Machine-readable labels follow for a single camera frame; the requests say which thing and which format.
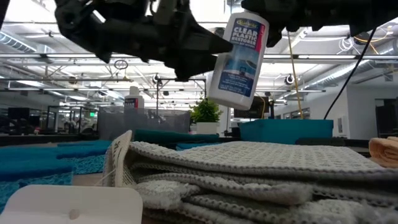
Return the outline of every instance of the bottle label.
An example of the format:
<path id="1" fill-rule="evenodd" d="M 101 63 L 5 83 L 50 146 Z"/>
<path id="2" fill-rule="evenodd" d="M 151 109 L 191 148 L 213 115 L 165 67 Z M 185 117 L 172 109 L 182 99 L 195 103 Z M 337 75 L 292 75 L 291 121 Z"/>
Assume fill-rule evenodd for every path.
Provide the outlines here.
<path id="1" fill-rule="evenodd" d="M 127 98 L 124 99 L 125 108 L 138 108 L 138 98 Z"/>
<path id="2" fill-rule="evenodd" d="M 260 22 L 237 18 L 229 41 L 234 45 L 227 55 L 218 88 L 250 97 L 256 77 L 262 37 L 266 27 Z"/>

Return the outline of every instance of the robotic arm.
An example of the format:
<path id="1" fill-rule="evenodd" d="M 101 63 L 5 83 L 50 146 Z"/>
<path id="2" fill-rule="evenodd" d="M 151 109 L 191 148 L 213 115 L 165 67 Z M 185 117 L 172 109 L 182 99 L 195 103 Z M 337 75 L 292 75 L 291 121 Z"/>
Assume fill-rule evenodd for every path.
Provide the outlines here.
<path id="1" fill-rule="evenodd" d="M 158 0 L 156 12 L 153 1 L 55 0 L 55 17 L 66 38 L 104 62 L 113 52 L 158 60 L 174 68 L 180 81 L 212 71 L 213 54 L 232 50 L 231 43 L 196 22 L 189 0 Z M 151 16 L 145 16 L 148 3 Z M 285 27 L 295 32 L 348 24 L 355 36 L 398 16 L 396 0 L 243 0 L 241 5 L 269 21 L 268 47 L 278 43 Z"/>

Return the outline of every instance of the white bottle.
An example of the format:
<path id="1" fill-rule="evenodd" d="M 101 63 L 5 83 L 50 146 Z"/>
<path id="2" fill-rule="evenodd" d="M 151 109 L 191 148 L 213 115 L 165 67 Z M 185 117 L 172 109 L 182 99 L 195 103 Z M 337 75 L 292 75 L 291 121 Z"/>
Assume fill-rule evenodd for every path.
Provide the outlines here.
<path id="1" fill-rule="evenodd" d="M 232 14 L 224 39 L 234 44 L 233 50 L 219 54 L 209 99 L 239 110 L 252 104 L 266 49 L 269 23 L 252 12 Z"/>
<path id="2" fill-rule="evenodd" d="M 144 108 L 144 98 L 139 95 L 136 86 L 130 86 L 130 94 L 124 97 L 124 110 Z"/>

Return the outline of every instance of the potted plant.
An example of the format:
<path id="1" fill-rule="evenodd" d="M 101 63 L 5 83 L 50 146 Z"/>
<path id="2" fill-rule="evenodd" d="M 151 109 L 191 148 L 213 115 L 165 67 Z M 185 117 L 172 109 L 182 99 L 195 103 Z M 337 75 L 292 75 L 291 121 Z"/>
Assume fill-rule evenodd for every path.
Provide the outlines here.
<path id="1" fill-rule="evenodd" d="M 205 98 L 191 107 L 191 118 L 197 124 L 197 134 L 216 134 L 222 111 L 213 101 Z"/>

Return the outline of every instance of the gray bin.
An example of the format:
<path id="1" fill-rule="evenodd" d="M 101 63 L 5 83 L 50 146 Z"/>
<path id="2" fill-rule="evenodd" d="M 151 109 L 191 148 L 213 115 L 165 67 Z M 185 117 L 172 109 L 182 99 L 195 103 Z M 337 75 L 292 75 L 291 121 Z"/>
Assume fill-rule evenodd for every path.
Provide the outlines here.
<path id="1" fill-rule="evenodd" d="M 133 136 L 137 129 L 188 133 L 189 111 L 129 108 L 123 106 L 101 107 L 98 113 L 98 133 L 102 140 L 113 140 L 128 130 Z"/>

